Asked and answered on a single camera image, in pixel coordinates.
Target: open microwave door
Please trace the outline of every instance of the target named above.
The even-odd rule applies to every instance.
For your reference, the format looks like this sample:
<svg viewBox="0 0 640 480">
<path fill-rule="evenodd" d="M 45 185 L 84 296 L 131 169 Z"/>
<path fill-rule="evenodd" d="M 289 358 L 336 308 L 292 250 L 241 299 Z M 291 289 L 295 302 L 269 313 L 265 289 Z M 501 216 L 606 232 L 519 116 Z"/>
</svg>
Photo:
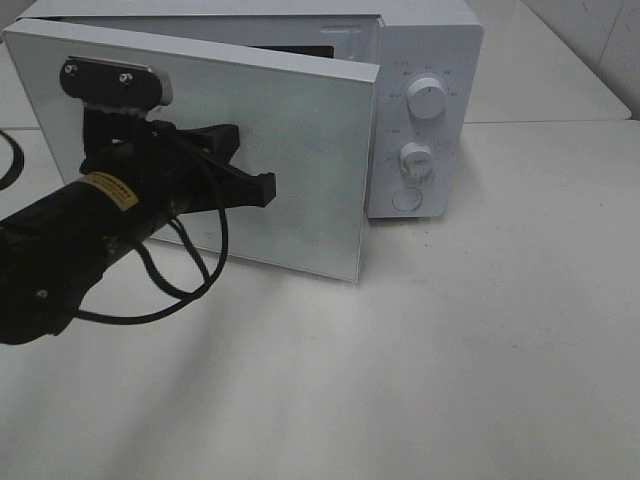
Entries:
<svg viewBox="0 0 640 480">
<path fill-rule="evenodd" d="M 232 164 L 276 175 L 266 208 L 229 210 L 230 253 L 357 280 L 377 65 L 50 20 L 20 20 L 4 36 L 65 182 L 84 159 L 83 105 L 62 90 L 62 65 L 88 57 L 149 66 L 173 89 L 149 119 L 236 124 Z M 198 247 L 219 249 L 216 214 L 182 219 Z M 157 237 L 178 241 L 168 229 Z"/>
</svg>

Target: wire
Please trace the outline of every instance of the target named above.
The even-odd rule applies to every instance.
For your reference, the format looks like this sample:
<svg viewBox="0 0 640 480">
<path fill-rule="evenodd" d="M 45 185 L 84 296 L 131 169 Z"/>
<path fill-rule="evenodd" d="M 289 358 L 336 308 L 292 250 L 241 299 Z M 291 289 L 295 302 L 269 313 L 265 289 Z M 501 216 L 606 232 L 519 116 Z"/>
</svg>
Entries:
<svg viewBox="0 0 640 480">
<path fill-rule="evenodd" d="M 176 231 L 176 233 L 180 237 L 180 240 L 182 240 L 184 248 L 187 249 L 187 252 L 189 252 L 189 255 L 191 255 L 191 258 L 193 258 L 193 261 L 196 263 L 198 269 L 200 270 L 200 273 L 202 273 L 202 278 L 206 282 L 207 278 L 209 278 L 209 270 L 207 269 L 207 265 L 204 263 L 204 260 L 202 260 L 200 253 L 198 253 L 198 250 L 196 250 L 195 245 L 189 238 L 187 229 L 184 228 L 184 225 L 177 217 L 169 220 L 169 226 Z"/>
<path fill-rule="evenodd" d="M 220 185 L 218 184 L 218 180 L 213 173 L 212 169 L 209 168 L 209 159 L 207 155 L 201 151 L 200 149 L 192 146 L 190 143 L 182 140 L 179 136 L 173 135 L 171 133 L 167 133 L 163 135 L 164 138 L 170 141 L 174 146 L 184 151 L 189 157 L 191 157 L 200 170 L 202 175 L 204 176 L 207 183 L 211 186 L 210 194 L 215 204 L 218 207 L 218 216 L 220 218 L 220 230 L 222 234 L 222 247 L 220 249 L 220 256 L 218 257 L 218 263 L 216 265 L 213 273 L 206 277 L 206 281 L 198 287 L 193 292 L 188 293 L 183 299 L 174 303 L 173 305 L 157 311 L 155 313 L 150 313 L 147 315 L 140 315 L 134 317 L 118 317 L 113 315 L 103 315 L 94 312 L 88 312 L 86 310 L 77 310 L 74 312 L 74 317 L 79 318 L 81 320 L 87 320 L 95 323 L 103 323 L 108 325 L 143 325 L 145 323 L 155 322 L 156 320 L 161 320 L 163 318 L 172 315 L 187 305 L 192 303 L 193 301 L 201 298 L 205 293 L 209 291 L 209 289 L 213 286 L 213 284 L 220 278 L 222 274 L 222 270 L 224 269 L 225 264 L 227 263 L 227 257 L 229 255 L 229 225 L 227 222 L 227 213 L 224 207 L 224 199 L 222 198 L 222 193 L 220 190 Z M 193 247 L 193 243 L 190 239 L 185 242 L 185 248 L 190 250 Z"/>
<path fill-rule="evenodd" d="M 0 130 L 0 136 L 4 137 L 7 143 L 11 146 L 11 150 L 13 150 L 11 166 L 9 167 L 9 170 L 7 170 L 7 173 L 0 178 L 0 190 L 4 190 L 5 188 L 13 185 L 24 170 L 24 152 L 22 151 L 22 148 L 20 148 L 20 145 L 18 145 L 18 142 L 16 142 L 7 133 Z"/>
<path fill-rule="evenodd" d="M 184 290 L 180 290 L 179 288 L 172 285 L 158 270 L 156 264 L 149 253 L 147 247 L 144 246 L 142 242 L 133 238 L 122 238 L 122 242 L 128 243 L 131 248 L 133 248 L 136 253 L 140 256 L 142 260 L 142 264 L 144 265 L 145 270 L 147 270 L 147 275 L 156 284 L 156 286 L 162 290 L 167 295 L 177 298 L 178 300 L 182 300 L 189 292 L 185 292 Z"/>
</svg>

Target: round button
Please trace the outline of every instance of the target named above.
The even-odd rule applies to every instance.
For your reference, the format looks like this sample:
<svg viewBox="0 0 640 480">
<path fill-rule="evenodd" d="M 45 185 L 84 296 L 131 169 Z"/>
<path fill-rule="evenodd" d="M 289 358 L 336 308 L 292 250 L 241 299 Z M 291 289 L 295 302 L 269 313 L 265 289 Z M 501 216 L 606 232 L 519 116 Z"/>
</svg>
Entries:
<svg viewBox="0 0 640 480">
<path fill-rule="evenodd" d="M 417 188 L 403 188 L 393 195 L 393 206 L 401 212 L 411 212 L 422 203 L 422 192 Z"/>
</svg>

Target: screw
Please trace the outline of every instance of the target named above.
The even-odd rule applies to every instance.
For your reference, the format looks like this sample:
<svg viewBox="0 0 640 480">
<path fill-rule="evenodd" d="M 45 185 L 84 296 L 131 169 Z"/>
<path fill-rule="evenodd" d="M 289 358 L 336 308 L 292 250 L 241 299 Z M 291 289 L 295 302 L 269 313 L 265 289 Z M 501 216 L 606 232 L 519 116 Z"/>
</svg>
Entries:
<svg viewBox="0 0 640 480">
<path fill-rule="evenodd" d="M 64 73 L 66 73 L 70 77 L 73 77 L 76 73 L 78 73 L 78 67 L 72 64 L 65 65 Z"/>
<path fill-rule="evenodd" d="M 130 73 L 121 73 L 118 80 L 121 84 L 129 86 L 131 85 L 131 83 L 133 83 L 133 75 L 131 75 Z"/>
</svg>

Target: microwave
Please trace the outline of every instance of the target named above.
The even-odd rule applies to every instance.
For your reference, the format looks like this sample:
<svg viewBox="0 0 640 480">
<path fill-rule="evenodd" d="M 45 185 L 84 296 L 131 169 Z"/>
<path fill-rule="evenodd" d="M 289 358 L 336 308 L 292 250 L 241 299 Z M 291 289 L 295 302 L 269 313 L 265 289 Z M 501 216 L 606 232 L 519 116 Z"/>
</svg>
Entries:
<svg viewBox="0 0 640 480">
<path fill-rule="evenodd" d="M 239 162 L 275 162 L 253 165 L 274 171 L 278 196 L 266 216 L 232 219 L 232 253 L 356 280 L 363 209 L 443 214 L 483 28 L 463 0 L 39 0 L 4 38 L 65 182 L 82 112 L 59 66 L 168 70 L 174 103 L 159 118 L 237 123 Z M 205 222 L 196 244 L 215 250 Z"/>
</svg>

